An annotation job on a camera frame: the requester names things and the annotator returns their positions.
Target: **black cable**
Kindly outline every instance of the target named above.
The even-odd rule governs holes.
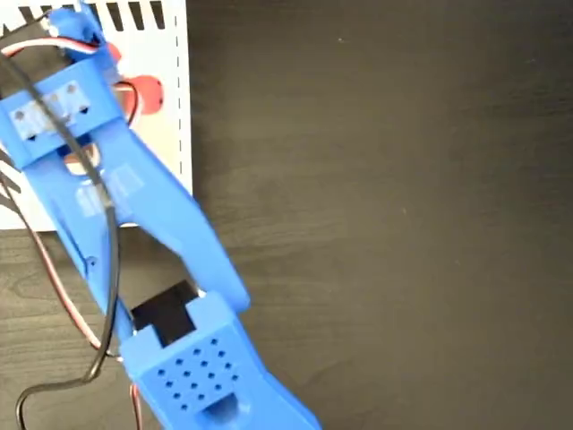
[[[24,227],[26,228],[26,231],[28,232],[30,238],[32,239],[32,242],[34,243],[34,247],[36,248],[36,253],[39,256],[39,259],[42,261],[42,263],[44,264],[44,269],[48,272],[50,271],[50,268],[47,266],[47,262],[46,260],[44,260],[44,256],[43,256],[43,251],[40,248],[38,242],[34,239],[34,230],[32,230],[32,227],[30,225],[30,223],[28,222],[28,220],[26,219],[26,217],[24,217],[23,212],[21,211],[20,206],[18,205],[16,199],[14,199],[14,196],[12,194],[12,191],[10,191],[10,187],[8,186],[7,182],[6,182],[6,178],[8,176],[4,175],[2,173],[2,171],[0,171],[0,185],[4,188],[4,193],[6,194],[6,196],[8,197],[8,201],[12,204],[12,210],[16,212],[16,215],[18,215],[18,218],[20,218],[21,222],[24,224]],[[62,299],[62,297],[60,295],[57,295],[60,304],[62,305],[62,307],[64,308],[64,310],[66,311],[66,313],[68,314],[68,316],[70,317],[70,319],[72,320],[72,323],[78,328],[78,330],[81,331],[80,327],[77,325],[76,321],[73,319],[73,315],[70,313],[69,309],[66,307],[64,300]],[[91,342],[88,342],[89,345],[94,348],[95,350],[98,350],[98,347],[96,347],[94,344],[92,344]],[[106,352],[106,357],[107,358],[113,358],[113,359],[118,359],[119,355],[118,354],[114,354],[113,352],[107,351]]]
[[[18,427],[20,430],[26,430],[26,424],[24,422],[24,403],[26,399],[36,393],[47,392],[47,391],[61,391],[68,390],[71,388],[76,388],[83,386],[87,383],[92,382],[96,379],[101,368],[106,360],[106,353],[109,350],[109,345],[113,336],[114,324],[115,324],[115,309],[117,307],[117,300],[119,296],[119,239],[117,233],[117,219],[115,215],[115,207],[109,191],[106,188],[99,172],[93,167],[90,160],[81,149],[81,145],[76,141],[73,135],[70,133],[68,128],[62,123],[59,118],[51,111],[47,104],[42,99],[42,94],[36,89],[34,83],[26,75],[26,73],[20,69],[20,67],[15,64],[10,58],[5,56],[0,52],[0,67],[4,68],[20,85],[32,96],[36,101],[38,106],[42,109],[43,113],[52,123],[52,126],[57,130],[58,133],[63,137],[66,144],[69,146],[70,150],[80,161],[82,167],[85,169],[88,178],[91,180],[93,186],[95,187],[98,197],[101,200],[101,204],[104,208],[104,213],[106,216],[107,229],[109,234],[109,247],[110,247],[110,270],[109,270],[109,294],[107,298],[107,311],[106,320],[104,322],[104,330],[101,336],[101,346],[98,349],[96,356],[90,364],[90,367],[80,378],[75,378],[69,381],[63,381],[60,383],[42,383],[39,385],[34,385],[26,390],[24,390],[18,401],[16,402],[16,420],[18,422]]]

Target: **wood grain surface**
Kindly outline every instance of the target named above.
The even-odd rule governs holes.
[[[570,2],[212,0],[189,19],[196,194],[272,372],[325,429],[569,430]],[[20,390],[92,352],[28,238],[0,237],[12,429]],[[141,232],[122,241],[128,303],[184,275]],[[28,411],[31,430],[133,427],[114,364]]]

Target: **cable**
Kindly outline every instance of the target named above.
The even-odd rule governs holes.
[[[129,394],[132,397],[133,414],[135,415],[135,428],[143,430],[143,416],[141,413],[140,391],[137,385],[132,383],[129,387]]]
[[[143,112],[143,99],[139,91],[135,85],[128,81],[120,81],[116,85],[114,85],[114,90],[117,91],[131,91],[135,96],[135,101],[133,103],[132,112],[127,117],[127,124],[128,125],[135,125],[141,118]]]
[[[54,288],[54,291],[58,299],[60,300],[60,303],[62,304],[62,307],[72,320],[73,325],[75,325],[75,327],[85,336],[89,344],[94,349],[99,349],[99,347],[101,346],[101,341],[98,339],[98,336],[96,336],[96,334],[90,328],[86,320],[83,318],[83,316],[81,315],[80,311],[78,310],[74,302],[68,296],[64,284],[57,273],[54,262],[52,261],[52,257],[50,256],[46,246],[44,245],[42,238],[36,231],[32,229],[30,223],[24,216],[20,206],[18,205],[17,201],[14,199],[12,192],[10,191],[10,187],[5,182],[4,175],[2,174],[2,172],[0,172],[0,185],[2,185],[2,187],[4,188],[6,196],[13,204],[13,208],[16,212],[16,215],[18,215],[18,217],[22,221],[24,227],[28,231],[29,236],[34,242],[38,256],[44,265],[44,269],[47,272],[47,276],[50,280],[50,283],[52,284],[52,287]],[[120,362],[122,361],[121,357],[119,357],[117,354],[111,353],[110,351],[107,352],[107,356],[110,358],[114,358],[117,361]]]
[[[36,393],[46,391],[61,391],[68,390],[83,386],[96,379],[106,359],[106,353],[109,350],[109,345],[113,336],[113,329],[115,324],[115,309],[117,307],[117,300],[119,296],[119,240],[117,232],[117,219],[115,215],[115,207],[111,196],[104,184],[99,172],[93,167],[87,155],[81,149],[81,145],[75,140],[73,135],[67,127],[57,118],[57,116],[50,110],[42,98],[42,94],[36,89],[34,83],[26,75],[26,73],[14,64],[9,57],[0,53],[0,66],[3,67],[21,86],[34,98],[43,113],[52,123],[52,126],[60,133],[71,151],[75,153],[76,157],[85,169],[88,178],[98,192],[98,197],[104,208],[104,213],[107,222],[107,230],[109,234],[109,251],[110,251],[110,270],[109,270],[109,294],[107,298],[107,311],[106,320],[104,322],[104,330],[101,336],[101,347],[98,349],[96,356],[93,358],[90,367],[86,373],[79,378],[60,383],[42,383],[34,385],[24,390],[18,401],[16,402],[15,413],[18,426],[20,430],[26,430],[24,421],[23,408],[26,399]]]
[[[2,48],[5,56],[15,56],[27,47],[60,47],[61,49],[71,49],[72,51],[83,54],[94,54],[100,48],[99,45],[81,42],[79,40],[57,37],[57,38],[40,38],[16,42],[12,45]]]
[[[83,319],[83,316],[81,315],[80,311],[77,309],[73,301],[68,297],[64,285],[62,284],[62,281],[60,280],[60,277],[57,274],[56,267],[54,266],[54,263],[52,262],[49,252],[47,251],[46,246],[44,245],[44,242],[42,241],[40,235],[31,228],[30,223],[28,222],[23,212],[21,211],[17,201],[14,199],[13,194],[10,191],[10,187],[5,182],[4,175],[2,174],[1,171],[0,171],[0,185],[2,185],[2,187],[4,188],[4,192],[6,193],[8,199],[12,202],[16,214],[20,217],[26,230],[30,234],[30,237],[32,238],[34,244],[36,245],[36,250],[39,253],[40,260],[44,263],[44,267],[47,271],[48,277],[50,278],[52,286],[54,287],[54,290],[57,293],[57,296],[60,299],[60,302],[62,303],[65,311],[68,313],[68,315],[70,316],[70,318],[72,319],[74,325],[78,328],[78,330],[81,333],[83,333],[83,335],[86,337],[90,345],[94,349],[100,348],[101,346],[100,340],[91,330],[90,326],[86,323],[86,321]],[[107,352],[107,356],[114,358],[118,362],[123,361],[121,357],[111,354],[110,352]],[[129,393],[132,399],[133,415],[135,418],[135,428],[136,430],[143,430],[141,401],[137,385],[132,383],[129,388]]]

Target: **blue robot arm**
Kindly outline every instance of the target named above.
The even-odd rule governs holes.
[[[198,204],[125,122],[111,87],[119,77],[90,9],[55,10],[44,20],[60,36],[96,41],[98,49],[66,50],[67,63],[37,79],[37,89],[78,142],[97,145],[118,224],[135,222],[178,254],[207,293],[197,297],[180,284],[133,312],[123,302],[117,307],[125,370],[158,420],[173,430],[320,429],[266,370],[244,331],[238,314],[249,295]],[[109,255],[98,191],[65,165],[64,140],[28,92],[8,92],[0,81],[0,140],[105,312]]]

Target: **black stripe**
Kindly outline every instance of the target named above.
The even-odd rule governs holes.
[[[153,16],[155,17],[155,22],[158,25],[158,29],[163,30],[165,28],[165,19],[163,17],[163,4],[154,0],[151,2],[151,10],[153,11]]]
[[[124,23],[122,22],[122,15],[119,13],[119,6],[117,3],[107,3],[107,9],[111,15],[111,19],[114,22],[115,29],[117,31],[124,30]]]
[[[4,181],[6,182],[6,185],[8,186],[8,188],[14,190],[18,194],[21,193],[21,188],[18,184],[16,184],[12,179],[10,179],[4,173],[0,172],[0,175],[2,175],[2,177],[4,178]]]
[[[1,194],[0,194],[0,206],[4,206],[5,208],[8,208],[10,211],[18,213],[12,200],[10,200],[8,197],[4,197]]]
[[[135,28],[137,30],[145,30],[143,17],[141,16],[140,2],[129,2],[128,5],[132,11],[133,20],[135,21]]]
[[[10,157],[8,156],[7,153],[5,153],[3,150],[0,150],[0,161],[3,161],[4,163],[6,163],[8,166],[10,166],[11,168],[14,167],[14,164],[12,163],[12,160],[10,159]]]

